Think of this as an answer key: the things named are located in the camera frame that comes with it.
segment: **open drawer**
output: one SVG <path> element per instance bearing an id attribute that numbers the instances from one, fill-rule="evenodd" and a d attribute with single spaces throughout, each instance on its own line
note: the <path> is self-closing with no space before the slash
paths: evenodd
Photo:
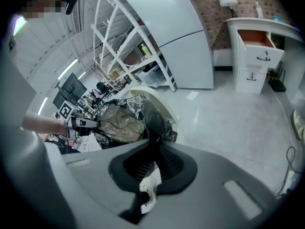
<path id="1" fill-rule="evenodd" d="M 245 52 L 245 64 L 275 69 L 284 54 L 265 31 L 238 30 L 238 40 L 240 53 Z"/>

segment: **white floor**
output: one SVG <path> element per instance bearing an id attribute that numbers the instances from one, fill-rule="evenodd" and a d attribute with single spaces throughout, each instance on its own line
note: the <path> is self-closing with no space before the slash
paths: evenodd
<path id="1" fill-rule="evenodd" d="M 215 72 L 215 89 L 157 88 L 180 119 L 186 145 L 222 155 L 277 192 L 287 169 L 291 146 L 287 121 L 274 92 L 265 83 L 262 93 L 234 90 L 232 72 Z M 303 162 L 303 147 L 291 128 L 296 148 L 295 169 Z"/>

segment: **white ceiling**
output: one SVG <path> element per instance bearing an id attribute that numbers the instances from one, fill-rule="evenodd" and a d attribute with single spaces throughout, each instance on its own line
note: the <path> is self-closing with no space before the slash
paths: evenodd
<path id="1" fill-rule="evenodd" d="M 75 58 L 79 62 L 65 74 L 61 84 L 71 73 L 78 77 L 84 71 L 95 68 L 91 24 L 94 23 L 96 5 L 97 0 L 79 0 L 71 15 L 56 13 L 48 18 L 28 20 L 15 35 L 15 63 L 37 91 L 29 111 L 37 113 L 45 97 L 49 97 L 46 105 L 52 103 L 58 76 Z M 99 11 L 97 24 L 101 33 L 105 34 L 107 27 L 103 21 L 110 18 L 113 7 L 107 0 L 102 0 Z M 120 35 L 129 26 L 128 20 L 122 20 L 119 29 L 111 37 Z M 96 47 L 100 44 L 99 39 L 96 39 Z"/>

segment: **white drawer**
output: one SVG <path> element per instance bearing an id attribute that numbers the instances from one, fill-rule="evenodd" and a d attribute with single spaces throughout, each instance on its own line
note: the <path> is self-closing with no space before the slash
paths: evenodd
<path id="1" fill-rule="evenodd" d="M 245 70 L 245 71 L 264 73 L 264 74 L 267 74 L 267 70 L 268 70 L 268 68 L 266 68 L 266 67 L 262 67 L 262 66 L 258 66 L 258 65 L 251 65 L 251 64 L 241 64 L 240 69 Z"/>
<path id="2" fill-rule="evenodd" d="M 245 64 L 277 67 L 284 51 L 277 49 L 264 31 L 239 30 L 238 33 L 240 50 L 245 52 Z"/>
<path id="3" fill-rule="evenodd" d="M 265 73 L 239 71 L 236 90 L 239 92 L 259 94 L 266 78 Z"/>

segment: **white refrigerator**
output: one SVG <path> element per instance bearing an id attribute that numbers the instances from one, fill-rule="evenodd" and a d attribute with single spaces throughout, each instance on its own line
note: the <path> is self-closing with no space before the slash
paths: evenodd
<path id="1" fill-rule="evenodd" d="M 193 1 L 127 1 L 155 39 L 177 87 L 213 88 L 213 55 Z"/>

